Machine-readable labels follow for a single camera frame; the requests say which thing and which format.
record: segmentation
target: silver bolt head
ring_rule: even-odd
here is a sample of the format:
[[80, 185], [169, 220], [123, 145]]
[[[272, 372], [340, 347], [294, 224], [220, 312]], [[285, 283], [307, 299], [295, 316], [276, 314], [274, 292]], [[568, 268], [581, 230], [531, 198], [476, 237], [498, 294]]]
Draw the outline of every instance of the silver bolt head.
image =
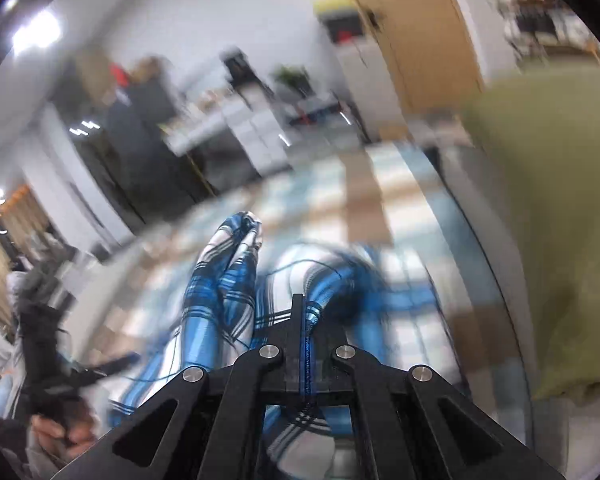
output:
[[356, 349], [353, 346], [342, 345], [336, 348], [336, 355], [341, 359], [351, 359], [356, 354]]
[[182, 378], [188, 383], [197, 383], [205, 375], [205, 371], [198, 366], [190, 366], [185, 368], [182, 373]]
[[265, 359], [273, 359], [280, 353], [280, 349], [275, 345], [264, 345], [260, 348], [260, 355]]
[[430, 368], [427, 368], [426, 366], [418, 366], [413, 369], [411, 375], [413, 375], [413, 378], [417, 381], [420, 381], [421, 383], [426, 383], [427, 381], [430, 381], [433, 377], [433, 372], [430, 370]]

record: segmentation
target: potted plant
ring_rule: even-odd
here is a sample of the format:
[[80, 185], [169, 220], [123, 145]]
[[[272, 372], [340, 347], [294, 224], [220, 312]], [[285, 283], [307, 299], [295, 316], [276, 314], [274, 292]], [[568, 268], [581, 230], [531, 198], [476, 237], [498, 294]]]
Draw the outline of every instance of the potted plant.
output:
[[309, 83], [309, 74], [303, 66], [280, 65], [273, 71], [272, 77], [277, 83], [295, 90], [302, 97], [314, 95], [314, 89], [311, 88], [311, 83]]

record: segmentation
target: blue plaid fabric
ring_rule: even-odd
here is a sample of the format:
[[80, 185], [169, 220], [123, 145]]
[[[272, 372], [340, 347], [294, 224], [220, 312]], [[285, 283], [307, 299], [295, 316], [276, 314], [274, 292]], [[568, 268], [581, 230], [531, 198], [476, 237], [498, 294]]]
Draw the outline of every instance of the blue plaid fabric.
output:
[[[311, 335], [327, 310], [346, 329], [350, 343], [384, 364], [409, 368], [427, 363], [449, 381], [462, 382], [434, 287], [413, 251], [398, 255], [392, 248], [298, 242], [273, 270], [256, 277], [261, 244], [260, 222], [250, 213], [235, 214], [220, 226], [189, 280], [181, 319], [155, 343], [122, 394], [111, 399], [112, 424], [155, 393], [159, 381], [183, 368], [226, 366], [265, 344], [268, 329], [290, 317], [291, 298], [298, 292], [306, 298], [301, 387], [309, 399]], [[350, 439], [347, 408], [321, 410], [311, 402], [299, 411], [269, 406], [260, 473], [322, 478]]]
[[[279, 266], [258, 278], [252, 348], [267, 341], [267, 329], [288, 319], [293, 293], [305, 295], [305, 394], [312, 394], [311, 334], [328, 312], [342, 325], [347, 341], [380, 362], [408, 369], [434, 366], [468, 391], [440, 314], [432, 282], [414, 253], [399, 258], [392, 249], [298, 243]], [[263, 427], [263, 478], [323, 478], [334, 463], [351, 461], [352, 440], [346, 407], [304, 410], [269, 406]]]
[[230, 216], [218, 228], [193, 270], [182, 316], [152, 345], [144, 362], [113, 389], [112, 426], [184, 368], [220, 368], [249, 349], [260, 231], [260, 222], [245, 212]]

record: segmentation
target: green pillow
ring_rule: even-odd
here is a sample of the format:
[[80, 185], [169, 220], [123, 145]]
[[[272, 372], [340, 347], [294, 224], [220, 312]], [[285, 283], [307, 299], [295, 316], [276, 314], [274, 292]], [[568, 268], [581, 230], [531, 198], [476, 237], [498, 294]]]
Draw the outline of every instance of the green pillow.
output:
[[462, 123], [506, 181], [540, 368], [537, 398], [600, 382], [600, 67], [497, 83]]

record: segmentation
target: ceiling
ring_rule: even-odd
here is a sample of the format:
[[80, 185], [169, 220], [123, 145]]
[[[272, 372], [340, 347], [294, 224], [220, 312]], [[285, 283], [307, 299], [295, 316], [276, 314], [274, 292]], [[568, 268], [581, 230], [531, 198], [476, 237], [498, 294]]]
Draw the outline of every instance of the ceiling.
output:
[[[32, 48], [18, 57], [12, 51], [4, 59], [0, 65], [0, 159], [10, 151], [9, 145], [26, 134], [66, 60], [97, 37], [123, 1], [54, 0], [48, 8], [61, 24], [62, 38], [45, 50]], [[17, 171], [13, 161], [2, 166]]]

